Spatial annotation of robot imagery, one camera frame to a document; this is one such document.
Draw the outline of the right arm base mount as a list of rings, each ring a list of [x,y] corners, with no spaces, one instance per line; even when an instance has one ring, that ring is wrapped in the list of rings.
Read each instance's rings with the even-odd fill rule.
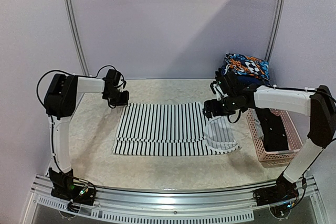
[[[288,181],[283,172],[276,180],[276,184],[271,187],[263,187],[253,191],[253,199],[257,206],[270,205],[278,202],[289,201],[294,199],[293,203],[289,203],[287,208],[291,209],[300,203],[305,195],[307,183],[306,178],[302,178],[303,194],[299,197],[299,191],[296,182]]]

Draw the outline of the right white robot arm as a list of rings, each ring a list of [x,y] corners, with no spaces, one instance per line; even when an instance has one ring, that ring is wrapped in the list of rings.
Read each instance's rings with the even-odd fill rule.
[[[335,140],[335,98],[330,88],[326,85],[293,88],[245,84],[232,72],[216,76],[212,86],[219,87],[223,95],[204,102],[203,113],[209,119],[233,115],[237,111],[244,113],[247,109],[286,111],[294,117],[299,135],[306,139],[283,171],[285,180],[271,190],[271,196],[276,201],[284,200],[291,194],[290,183],[296,182]]]

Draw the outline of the black white striped shirt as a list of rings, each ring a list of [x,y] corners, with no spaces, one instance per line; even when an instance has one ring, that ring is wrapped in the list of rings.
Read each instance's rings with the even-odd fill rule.
[[[224,117],[208,119],[200,102],[127,105],[113,152],[124,156],[209,156],[240,148]]]

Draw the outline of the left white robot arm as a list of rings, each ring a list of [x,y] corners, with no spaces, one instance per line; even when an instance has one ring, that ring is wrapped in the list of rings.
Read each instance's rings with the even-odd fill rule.
[[[61,173],[72,170],[69,154],[69,126],[80,103],[79,96],[97,93],[107,102],[109,108],[126,106],[129,92],[125,90],[126,80],[114,67],[103,78],[86,77],[56,71],[46,92],[43,106],[49,117],[50,167]]]

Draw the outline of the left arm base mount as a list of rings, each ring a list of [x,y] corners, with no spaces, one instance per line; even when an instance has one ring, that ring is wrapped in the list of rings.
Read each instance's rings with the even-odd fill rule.
[[[73,170],[62,173],[49,168],[49,179],[52,182],[51,195],[69,202],[93,206],[97,189],[87,180],[73,176]]]

